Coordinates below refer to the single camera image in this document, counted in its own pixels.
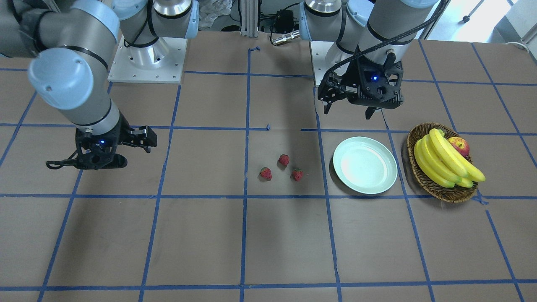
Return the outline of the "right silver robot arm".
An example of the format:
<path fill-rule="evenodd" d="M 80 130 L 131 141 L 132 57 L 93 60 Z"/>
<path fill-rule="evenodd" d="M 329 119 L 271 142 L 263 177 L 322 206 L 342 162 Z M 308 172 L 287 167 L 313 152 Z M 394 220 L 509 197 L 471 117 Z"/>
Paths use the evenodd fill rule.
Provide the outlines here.
<path fill-rule="evenodd" d="M 150 153 L 157 134 L 132 128 L 104 89 L 118 34 L 134 63 L 152 69 L 171 61 L 164 38 L 195 38 L 198 23 L 196 0 L 75 0 L 65 12 L 44 0 L 2 0 L 1 56 L 31 58 L 29 82 L 76 127 L 73 154 L 46 166 L 118 169 L 128 161 L 117 146 Z"/>

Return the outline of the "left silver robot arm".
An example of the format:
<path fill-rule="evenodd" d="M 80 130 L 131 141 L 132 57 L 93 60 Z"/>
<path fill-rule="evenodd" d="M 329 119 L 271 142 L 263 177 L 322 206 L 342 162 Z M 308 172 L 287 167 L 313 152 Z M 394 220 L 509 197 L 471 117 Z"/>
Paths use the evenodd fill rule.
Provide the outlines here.
<path fill-rule="evenodd" d="M 434 23 L 446 0 L 304 0 L 299 31 L 303 40 L 332 42 L 341 58 L 328 58 L 317 99 L 328 114 L 347 100 L 366 107 L 365 117 L 403 104 L 402 58 L 421 29 Z"/>

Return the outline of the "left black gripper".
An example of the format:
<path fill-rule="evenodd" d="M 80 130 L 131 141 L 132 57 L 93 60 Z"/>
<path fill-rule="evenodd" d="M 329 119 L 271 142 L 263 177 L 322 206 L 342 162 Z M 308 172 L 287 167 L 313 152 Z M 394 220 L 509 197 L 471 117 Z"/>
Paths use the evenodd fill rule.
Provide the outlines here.
<path fill-rule="evenodd" d="M 386 58 L 380 64 L 363 56 L 323 77 L 317 88 L 317 99 L 323 103 L 323 113 L 327 115 L 332 103 L 343 99 L 368 107 L 366 120 L 380 109 L 395 109 L 402 105 L 403 66 L 395 48 L 388 48 L 385 53 Z"/>

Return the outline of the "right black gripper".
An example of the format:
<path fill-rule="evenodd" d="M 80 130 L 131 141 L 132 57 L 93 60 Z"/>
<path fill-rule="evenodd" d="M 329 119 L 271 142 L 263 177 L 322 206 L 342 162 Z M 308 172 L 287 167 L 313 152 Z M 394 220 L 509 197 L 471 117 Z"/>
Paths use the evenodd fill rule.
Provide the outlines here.
<path fill-rule="evenodd" d="M 119 169 L 127 166 L 124 156 L 116 153 L 117 146 L 139 147 L 150 153 L 157 146 L 158 136 L 147 125 L 131 128 L 127 119 L 119 113 L 117 124 L 104 134 L 94 135 L 76 130 L 75 143 L 77 169 Z"/>

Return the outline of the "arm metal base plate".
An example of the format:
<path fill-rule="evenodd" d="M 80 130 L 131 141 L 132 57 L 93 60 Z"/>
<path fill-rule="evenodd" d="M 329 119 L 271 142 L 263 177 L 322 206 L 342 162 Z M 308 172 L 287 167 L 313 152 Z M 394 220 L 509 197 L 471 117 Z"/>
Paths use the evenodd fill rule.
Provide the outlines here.
<path fill-rule="evenodd" d="M 115 83 L 179 84 L 188 45 L 187 39 L 159 38 L 145 48 L 125 47 L 121 39 L 108 80 Z"/>
<path fill-rule="evenodd" d="M 335 42 L 311 41 L 311 63 L 314 71 L 315 87 L 319 87 L 326 71 L 340 58 Z"/>

